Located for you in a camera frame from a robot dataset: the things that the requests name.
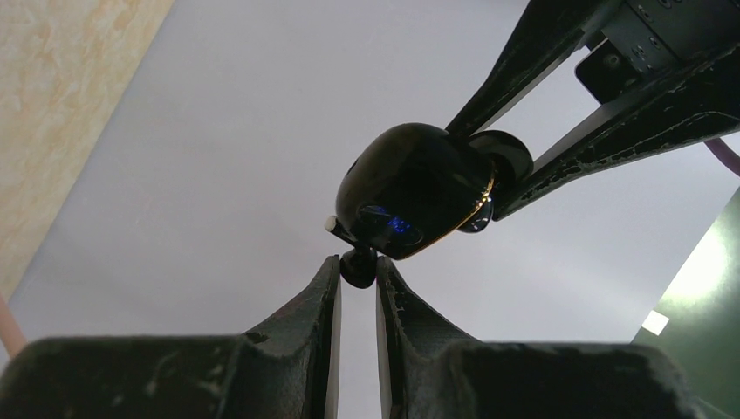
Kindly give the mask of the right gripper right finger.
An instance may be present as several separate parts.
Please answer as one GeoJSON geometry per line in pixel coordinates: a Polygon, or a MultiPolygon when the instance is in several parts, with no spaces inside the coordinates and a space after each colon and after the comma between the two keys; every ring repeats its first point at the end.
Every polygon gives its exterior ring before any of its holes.
{"type": "Polygon", "coordinates": [[[386,418],[699,418],[679,368],[645,346],[484,342],[414,293],[390,258],[376,268],[386,418]]]}

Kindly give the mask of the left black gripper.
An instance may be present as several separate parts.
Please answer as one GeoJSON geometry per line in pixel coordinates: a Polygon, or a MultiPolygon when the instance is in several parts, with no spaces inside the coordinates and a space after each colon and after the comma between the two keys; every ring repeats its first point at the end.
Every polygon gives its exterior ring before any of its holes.
{"type": "Polygon", "coordinates": [[[596,32],[575,74],[606,104],[494,195],[494,220],[581,177],[738,131],[739,45],[703,52],[739,39],[738,1],[606,0],[531,0],[446,130],[467,137],[489,127],[596,32]]]}

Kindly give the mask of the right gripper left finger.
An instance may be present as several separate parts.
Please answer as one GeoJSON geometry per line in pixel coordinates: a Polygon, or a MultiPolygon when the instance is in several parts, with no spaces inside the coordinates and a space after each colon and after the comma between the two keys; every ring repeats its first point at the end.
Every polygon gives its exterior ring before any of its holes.
{"type": "Polygon", "coordinates": [[[4,418],[334,418],[339,258],[245,333],[32,342],[4,370],[4,418]]]}

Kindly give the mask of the black earbud charging case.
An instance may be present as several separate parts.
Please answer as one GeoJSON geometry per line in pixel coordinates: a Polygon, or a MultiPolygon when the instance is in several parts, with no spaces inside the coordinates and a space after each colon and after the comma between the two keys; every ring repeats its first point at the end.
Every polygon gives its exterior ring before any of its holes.
{"type": "Polygon", "coordinates": [[[494,195],[532,170],[527,147],[503,131],[459,139],[428,124],[401,124],[376,138],[346,172],[337,224],[356,244],[409,258],[454,230],[485,229],[494,195]]]}

